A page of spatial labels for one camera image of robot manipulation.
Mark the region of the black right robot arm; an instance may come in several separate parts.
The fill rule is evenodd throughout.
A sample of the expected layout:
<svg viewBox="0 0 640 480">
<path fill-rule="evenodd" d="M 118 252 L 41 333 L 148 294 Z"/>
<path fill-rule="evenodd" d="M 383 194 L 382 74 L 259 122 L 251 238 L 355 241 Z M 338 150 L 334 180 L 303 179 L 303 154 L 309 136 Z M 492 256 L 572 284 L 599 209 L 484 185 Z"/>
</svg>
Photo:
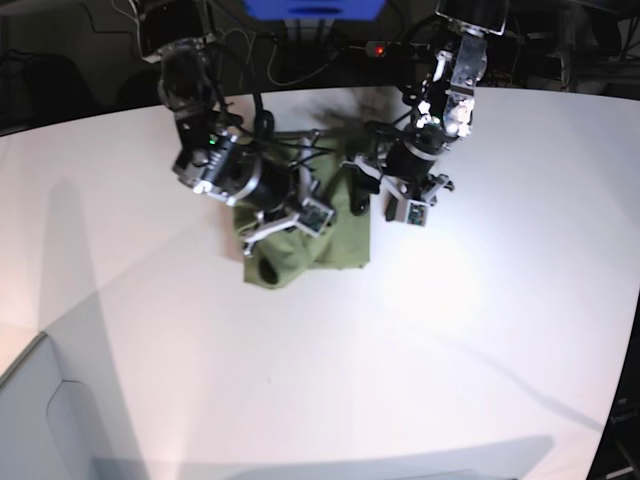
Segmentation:
<svg viewBox="0 0 640 480">
<path fill-rule="evenodd" d="M 193 193 L 254 218 L 240 233 L 245 255 L 264 239 L 291 230 L 324 234 L 335 209 L 318 195 L 309 162 L 328 153 L 309 132 L 295 142 L 274 136 L 275 120 L 253 91 L 253 127 L 230 110 L 220 61 L 238 56 L 214 30 L 204 1 L 134 1 L 142 58 L 160 67 L 158 95 L 172 112 L 181 149 L 173 171 Z"/>
</svg>

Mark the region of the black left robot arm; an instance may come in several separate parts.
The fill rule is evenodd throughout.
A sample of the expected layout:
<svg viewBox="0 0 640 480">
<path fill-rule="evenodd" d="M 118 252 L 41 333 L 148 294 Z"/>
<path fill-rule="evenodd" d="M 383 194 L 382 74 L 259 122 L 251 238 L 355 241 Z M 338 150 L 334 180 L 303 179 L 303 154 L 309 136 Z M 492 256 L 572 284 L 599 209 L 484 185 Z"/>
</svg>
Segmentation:
<svg viewBox="0 0 640 480">
<path fill-rule="evenodd" d="M 350 210 L 366 214 L 370 198 L 389 195 L 388 221 L 423 226 L 441 191 L 455 184 L 432 169 L 440 156 L 472 131 L 475 90 L 487 69 L 488 38 L 503 34 L 509 4 L 506 1 L 440 1 L 432 17 L 418 22 L 402 37 L 411 46 L 425 27 L 436 28 L 427 46 L 433 68 L 425 78 L 401 87 L 408 108 L 396 122 L 369 120 L 364 130 L 371 145 L 349 156 L 352 170 Z"/>
</svg>

